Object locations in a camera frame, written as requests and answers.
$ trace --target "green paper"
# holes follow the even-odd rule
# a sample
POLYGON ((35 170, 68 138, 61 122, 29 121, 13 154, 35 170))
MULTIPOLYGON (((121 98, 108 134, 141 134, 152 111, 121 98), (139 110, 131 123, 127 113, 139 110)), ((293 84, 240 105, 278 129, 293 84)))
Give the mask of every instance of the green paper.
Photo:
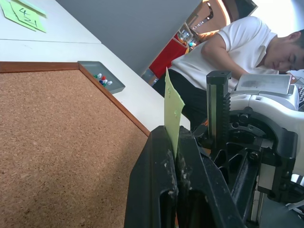
POLYGON ((25 1, 25 0, 17 0, 17 1, 23 3, 24 5, 28 6, 29 8, 33 9, 34 11, 37 11, 38 13, 41 13, 45 16, 47 15, 47 13, 44 10, 40 9, 39 7, 33 5, 32 3, 28 2, 28 1, 25 1))
POLYGON ((10 4, 20 21, 46 32, 39 20, 39 15, 36 12, 14 1, 11 1, 10 4))
POLYGON ((4 13, 4 16, 7 18, 7 19, 10 19, 24 27, 27 27, 28 29, 31 29, 33 31, 36 31, 36 29, 22 21, 19 21, 18 20, 18 17, 16 16, 16 14, 14 13, 12 7, 10 6, 10 3, 6 0, 0 0, 0 5, 2 7, 2 10, 3 10, 3 13, 4 13))
POLYGON ((185 106, 185 103, 181 99, 181 96, 174 89, 168 69, 166 69, 166 89, 165 89, 165 128, 171 139, 173 156, 176 158, 177 146, 180 134, 180 121, 181 111, 185 106))

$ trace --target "gray wall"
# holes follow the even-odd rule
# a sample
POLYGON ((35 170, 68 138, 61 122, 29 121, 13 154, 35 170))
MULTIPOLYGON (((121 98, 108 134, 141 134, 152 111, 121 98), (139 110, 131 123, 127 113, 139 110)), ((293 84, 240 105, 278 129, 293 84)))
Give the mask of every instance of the gray wall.
POLYGON ((141 75, 201 0, 57 2, 132 70, 141 75))

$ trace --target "gray tray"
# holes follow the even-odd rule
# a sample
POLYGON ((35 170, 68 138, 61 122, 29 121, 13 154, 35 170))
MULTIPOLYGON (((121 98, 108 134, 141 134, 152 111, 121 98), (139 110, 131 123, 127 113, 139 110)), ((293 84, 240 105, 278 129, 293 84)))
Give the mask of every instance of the gray tray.
POLYGON ((121 92, 125 88, 125 85, 119 81, 117 77, 115 77, 101 62, 78 61, 78 63, 80 63, 92 75, 98 75, 101 73, 108 81, 112 81, 113 83, 111 85, 107 85, 105 87, 111 94, 121 92))

